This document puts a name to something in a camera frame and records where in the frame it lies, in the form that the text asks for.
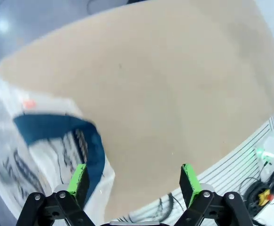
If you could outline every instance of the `screw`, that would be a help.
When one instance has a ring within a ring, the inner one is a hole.
[[[210,197],[210,193],[209,193],[209,192],[205,192],[205,193],[204,193],[204,197],[205,197],[205,198],[209,198],[209,197]]]
[[[229,194],[229,199],[234,199],[235,196],[233,194]]]
[[[34,197],[35,200],[40,200],[41,199],[41,196],[39,194],[37,194],[35,197]]]
[[[60,198],[63,199],[64,197],[66,197],[65,192],[60,193]]]

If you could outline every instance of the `white slatted panel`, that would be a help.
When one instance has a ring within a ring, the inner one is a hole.
[[[226,192],[230,191],[238,192],[240,184],[247,177],[257,178],[259,175],[259,168],[254,146],[262,138],[268,136],[273,129],[274,122],[273,119],[270,118],[239,147],[204,173],[200,174],[198,176],[200,183],[210,184],[214,187],[217,194],[224,195]],[[252,182],[253,180],[250,179],[244,182],[241,188],[242,194]],[[163,221],[163,223],[172,226],[182,215],[183,211],[186,210],[180,188],[174,190],[172,195],[180,204],[175,200],[174,202],[170,202],[169,196],[165,195],[161,197],[161,199],[154,201],[140,210],[122,217],[120,220],[128,222],[159,220],[169,210],[172,210],[169,217]],[[216,224],[213,220],[205,219],[201,225],[212,226]]]

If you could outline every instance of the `green tape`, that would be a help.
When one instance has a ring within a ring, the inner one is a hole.
[[[74,196],[76,196],[77,194],[78,185],[80,183],[81,176],[85,172],[85,168],[86,168],[86,164],[78,164],[72,176],[72,179],[69,183],[67,191]]]
[[[201,187],[201,184],[199,183],[197,177],[196,177],[196,174],[193,170],[193,167],[190,165],[190,164],[184,164],[182,166],[182,168],[184,169],[188,179],[189,179],[189,182],[191,184],[191,187],[192,187],[192,195],[191,195],[191,199],[190,199],[190,204],[189,204],[189,207],[191,206],[193,200],[196,198],[196,196],[202,191],[202,187]]]

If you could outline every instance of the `gray floor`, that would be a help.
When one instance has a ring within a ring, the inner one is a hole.
[[[127,1],[0,0],[0,59],[65,24]]]

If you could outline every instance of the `beige tabletop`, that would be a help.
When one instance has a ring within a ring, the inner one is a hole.
[[[253,0],[150,0],[63,27],[0,63],[29,90],[72,98],[116,178],[106,220],[203,172],[274,112],[274,40]]]

